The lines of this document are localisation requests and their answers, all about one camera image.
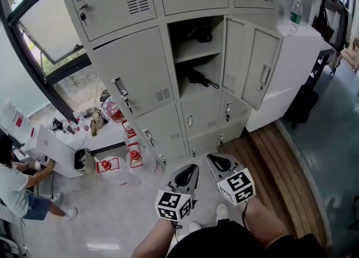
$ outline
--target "hand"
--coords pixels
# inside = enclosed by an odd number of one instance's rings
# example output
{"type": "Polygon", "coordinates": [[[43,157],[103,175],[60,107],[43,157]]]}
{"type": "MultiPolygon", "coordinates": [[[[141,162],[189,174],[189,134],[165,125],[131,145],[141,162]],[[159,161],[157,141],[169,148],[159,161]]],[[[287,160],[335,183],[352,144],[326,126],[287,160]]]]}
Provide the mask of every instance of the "hand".
{"type": "Polygon", "coordinates": [[[52,171],[54,169],[56,165],[56,162],[53,159],[49,159],[49,162],[46,166],[46,168],[48,168],[50,171],[52,171]]]}

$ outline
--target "shoe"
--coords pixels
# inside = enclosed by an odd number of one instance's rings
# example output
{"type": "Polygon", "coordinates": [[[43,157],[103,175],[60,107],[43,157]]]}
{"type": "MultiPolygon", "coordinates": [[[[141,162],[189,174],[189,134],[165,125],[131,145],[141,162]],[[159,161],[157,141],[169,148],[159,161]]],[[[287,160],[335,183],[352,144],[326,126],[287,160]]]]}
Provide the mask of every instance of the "shoe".
{"type": "Polygon", "coordinates": [[[75,218],[77,216],[77,208],[76,207],[71,207],[70,209],[65,211],[65,217],[67,220],[72,220],[73,218],[75,218]]]}
{"type": "Polygon", "coordinates": [[[228,219],[228,208],[224,203],[221,203],[217,206],[217,223],[222,219],[228,219]]]}
{"type": "Polygon", "coordinates": [[[190,233],[192,233],[194,231],[201,230],[202,226],[199,223],[193,221],[190,223],[189,229],[190,229],[190,233]]]}
{"type": "Polygon", "coordinates": [[[62,193],[56,193],[53,199],[50,199],[52,203],[54,203],[57,207],[60,207],[63,199],[62,193]]]}

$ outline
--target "white box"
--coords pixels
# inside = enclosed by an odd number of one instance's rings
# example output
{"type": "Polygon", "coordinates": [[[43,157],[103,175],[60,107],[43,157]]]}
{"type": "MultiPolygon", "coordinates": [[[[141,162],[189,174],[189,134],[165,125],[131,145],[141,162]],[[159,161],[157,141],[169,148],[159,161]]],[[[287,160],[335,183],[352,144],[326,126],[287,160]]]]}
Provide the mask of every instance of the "white box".
{"type": "Polygon", "coordinates": [[[160,218],[180,222],[192,209],[192,198],[189,194],[160,190],[155,208],[160,218]]]}
{"type": "Polygon", "coordinates": [[[256,195],[254,181],[247,168],[217,183],[220,194],[234,205],[256,195]]]}

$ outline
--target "black shorts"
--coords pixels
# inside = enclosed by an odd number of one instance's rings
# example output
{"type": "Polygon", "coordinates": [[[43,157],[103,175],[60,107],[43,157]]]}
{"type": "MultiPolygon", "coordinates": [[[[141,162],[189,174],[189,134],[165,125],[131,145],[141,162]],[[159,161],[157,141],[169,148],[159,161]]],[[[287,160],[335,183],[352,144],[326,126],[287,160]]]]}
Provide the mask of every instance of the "black shorts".
{"type": "Polygon", "coordinates": [[[215,227],[190,233],[168,254],[167,258],[245,258],[245,257],[326,257],[323,248],[312,234],[301,239],[284,236],[267,250],[244,227],[228,219],[220,220],[215,227]]]}

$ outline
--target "white wall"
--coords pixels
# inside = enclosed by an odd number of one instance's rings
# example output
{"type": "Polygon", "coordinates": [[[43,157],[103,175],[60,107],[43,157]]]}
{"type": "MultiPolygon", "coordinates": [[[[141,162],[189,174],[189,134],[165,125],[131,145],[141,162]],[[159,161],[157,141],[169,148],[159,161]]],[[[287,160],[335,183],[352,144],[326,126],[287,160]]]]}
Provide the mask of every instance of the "white wall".
{"type": "Polygon", "coordinates": [[[7,98],[27,116],[49,104],[24,69],[0,23],[0,104],[7,98]]]}

